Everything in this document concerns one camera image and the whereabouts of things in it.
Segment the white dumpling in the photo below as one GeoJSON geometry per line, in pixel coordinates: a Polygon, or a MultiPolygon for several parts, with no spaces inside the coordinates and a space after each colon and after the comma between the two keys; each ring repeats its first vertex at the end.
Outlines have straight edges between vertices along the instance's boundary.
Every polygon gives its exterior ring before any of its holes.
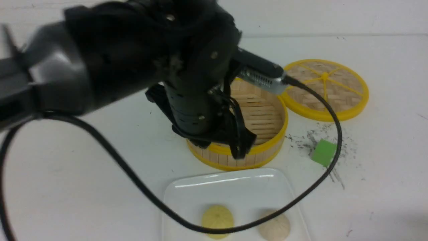
{"type": "MultiPolygon", "coordinates": [[[[270,215],[275,211],[265,211],[260,218],[270,215]]],[[[260,224],[259,233],[267,241],[284,241],[290,234],[290,221],[284,214],[281,214],[272,220],[260,224]]]]}

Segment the green sponge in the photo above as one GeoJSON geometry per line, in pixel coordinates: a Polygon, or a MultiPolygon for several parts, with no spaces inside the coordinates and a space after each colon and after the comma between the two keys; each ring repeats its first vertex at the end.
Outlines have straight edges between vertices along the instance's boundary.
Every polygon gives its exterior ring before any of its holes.
{"type": "Polygon", "coordinates": [[[315,147],[311,159],[325,167],[328,167],[336,152],[336,144],[321,139],[315,147]]]}

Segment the bamboo steamer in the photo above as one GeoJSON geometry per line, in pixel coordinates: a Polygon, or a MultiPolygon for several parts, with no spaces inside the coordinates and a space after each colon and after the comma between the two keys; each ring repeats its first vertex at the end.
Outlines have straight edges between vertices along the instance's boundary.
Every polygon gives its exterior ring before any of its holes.
{"type": "MultiPolygon", "coordinates": [[[[285,67],[296,78],[324,97],[340,121],[359,115],[369,100],[369,89],[353,70],[327,60],[308,59],[285,67]]],[[[324,105],[305,90],[289,86],[282,94],[290,110],[309,119],[333,121],[324,105]]]]}
{"type": "Polygon", "coordinates": [[[245,126],[257,135],[256,143],[244,159],[235,160],[228,145],[213,143],[201,149],[187,140],[193,155],[203,163],[224,171],[261,167],[270,162],[281,149],[288,124],[287,108],[275,96],[242,80],[231,85],[231,96],[241,107],[245,126]]]}

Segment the yellow dumpling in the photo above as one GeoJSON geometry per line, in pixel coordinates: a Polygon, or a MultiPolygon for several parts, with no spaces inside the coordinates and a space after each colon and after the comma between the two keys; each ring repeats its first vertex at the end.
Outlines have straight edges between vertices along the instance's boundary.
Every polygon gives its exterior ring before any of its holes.
{"type": "MultiPolygon", "coordinates": [[[[213,205],[202,216],[202,226],[210,229],[226,229],[234,226],[232,213],[225,206],[213,205]]],[[[222,239],[229,234],[207,234],[213,239],[222,239]]]]}

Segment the screw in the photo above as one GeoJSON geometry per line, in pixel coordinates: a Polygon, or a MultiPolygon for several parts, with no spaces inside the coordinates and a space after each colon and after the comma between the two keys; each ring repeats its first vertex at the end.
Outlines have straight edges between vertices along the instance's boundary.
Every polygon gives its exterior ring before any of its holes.
{"type": "Polygon", "coordinates": [[[214,51],[214,52],[212,52],[211,53],[211,59],[217,59],[217,57],[218,57],[218,52],[217,51],[214,51]]]}
{"type": "Polygon", "coordinates": [[[168,20],[170,20],[170,21],[174,21],[174,20],[175,20],[175,17],[174,17],[174,15],[172,15],[172,14],[168,14],[168,15],[166,16],[166,18],[167,18],[168,20]]]}

